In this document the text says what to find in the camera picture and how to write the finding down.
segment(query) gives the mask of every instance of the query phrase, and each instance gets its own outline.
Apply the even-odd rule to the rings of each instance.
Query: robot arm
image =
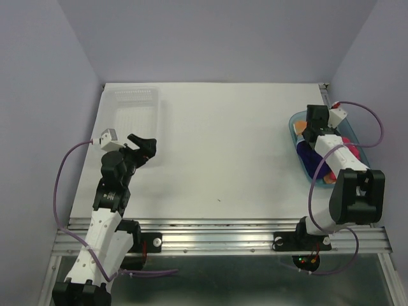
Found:
[[[323,105],[308,105],[305,141],[324,157],[343,141],[336,130],[346,117],[341,108],[329,110]],[[335,150],[326,160],[336,175],[327,208],[310,217],[303,217],[295,232],[276,232],[275,251],[312,251],[318,244],[321,251],[331,249],[327,232],[338,231],[346,223],[370,224],[381,218],[383,210],[385,176],[382,171],[371,170],[359,161],[347,147]]]
[[[107,129],[94,140],[108,151],[102,157],[102,178],[96,189],[91,223],[85,241],[94,251],[108,277],[116,273],[126,253],[138,245],[138,222],[122,220],[128,205],[128,185],[136,169],[156,155],[156,139],[142,139],[133,134],[128,139],[139,149],[130,149],[117,141],[114,129]],[[110,305],[113,279],[107,281],[89,250],[82,247],[64,282],[57,282],[52,293],[55,306]]]

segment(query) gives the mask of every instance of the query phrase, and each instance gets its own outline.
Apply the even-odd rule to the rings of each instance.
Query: lavender wall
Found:
[[[408,290],[407,116],[408,1],[379,0],[339,66],[331,83],[331,98],[363,103],[384,122],[382,145],[366,150],[372,168],[386,174],[382,223],[394,253],[392,258]],[[378,137],[367,113],[349,108],[360,142]]]
[[[109,82],[326,82],[375,0],[58,0]]]
[[[2,1],[0,42],[0,305],[36,305],[55,238],[55,175],[90,137],[100,86],[56,0]],[[84,153],[64,171],[65,220]]]

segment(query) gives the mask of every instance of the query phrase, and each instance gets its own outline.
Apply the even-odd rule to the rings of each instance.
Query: purple fabric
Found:
[[[322,160],[322,157],[316,153],[316,151],[313,150],[306,141],[299,142],[296,146],[296,151],[305,165],[307,174],[309,174],[310,178],[312,179],[317,166]],[[319,174],[317,174],[317,179],[323,179],[323,177],[331,171],[332,170],[330,167],[324,163],[319,171]]]

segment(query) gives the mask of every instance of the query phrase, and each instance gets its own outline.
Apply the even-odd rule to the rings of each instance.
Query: blue plastic container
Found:
[[[299,121],[299,120],[306,121],[306,113],[307,113],[306,111],[296,113],[289,119],[289,130],[290,130],[290,133],[291,133],[291,137],[292,137],[292,140],[293,140],[293,145],[295,147],[295,150],[296,150],[296,142],[298,140],[298,137],[297,137],[297,135],[295,133],[295,129],[293,128],[293,124],[295,122]],[[350,139],[351,142],[359,143],[358,139],[357,139],[356,135],[354,134],[353,129],[351,129],[351,126],[350,126],[349,122],[347,121],[347,119],[344,119],[343,122],[339,124],[337,129],[338,129],[338,131],[340,132],[340,134],[342,136],[347,137],[348,139]],[[362,163],[364,163],[368,167],[370,167],[370,165],[369,165],[369,163],[367,161],[367,157],[364,154],[364,151],[361,148],[358,148],[358,150],[360,151],[360,159],[361,159]],[[312,179],[309,176],[309,174],[307,174],[307,171],[306,171],[305,165],[303,164],[302,159],[300,158],[300,156],[298,156],[298,157],[299,157],[300,164],[301,164],[301,166],[303,168],[303,172],[305,173],[307,179],[311,183]],[[324,180],[321,179],[321,180],[316,181],[316,186],[319,186],[319,187],[322,187],[322,188],[333,188],[334,184],[326,184],[324,182]]]

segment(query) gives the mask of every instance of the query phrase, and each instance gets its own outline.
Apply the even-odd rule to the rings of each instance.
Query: clear plastic tray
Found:
[[[295,130],[293,128],[293,124],[299,120],[304,120],[306,121],[306,113],[307,111],[304,112],[299,112],[294,114],[290,119],[289,119],[289,130],[291,133],[291,137],[293,140],[293,145],[295,146],[295,150],[296,150],[296,142],[297,142],[297,136],[295,133]],[[342,123],[339,124],[339,126],[337,127],[338,131],[340,132],[340,134],[344,137],[347,137],[348,139],[350,139],[351,142],[353,143],[359,143],[358,139],[356,137],[356,135],[354,134],[353,130],[351,129],[351,126],[349,124],[349,122],[347,121],[347,119],[343,120]],[[366,164],[368,167],[370,166],[368,161],[367,161],[367,157],[364,154],[364,151],[361,148],[358,148],[358,150],[360,151],[360,159],[362,161],[362,163]],[[309,176],[309,174],[307,174],[305,165],[303,164],[302,159],[299,157],[299,161],[300,164],[303,168],[303,171],[305,172],[305,175],[307,177],[307,179],[309,180],[309,182],[312,182],[311,177]],[[335,184],[326,184],[323,179],[321,180],[317,180],[316,181],[316,186],[322,187],[322,188],[333,188]]]
[[[132,86],[105,90],[92,137],[99,138],[105,129],[114,128],[120,142],[137,149],[127,137],[133,133],[142,138],[157,138],[159,101],[159,89],[155,87]],[[92,147],[100,157],[105,153],[97,146]]]

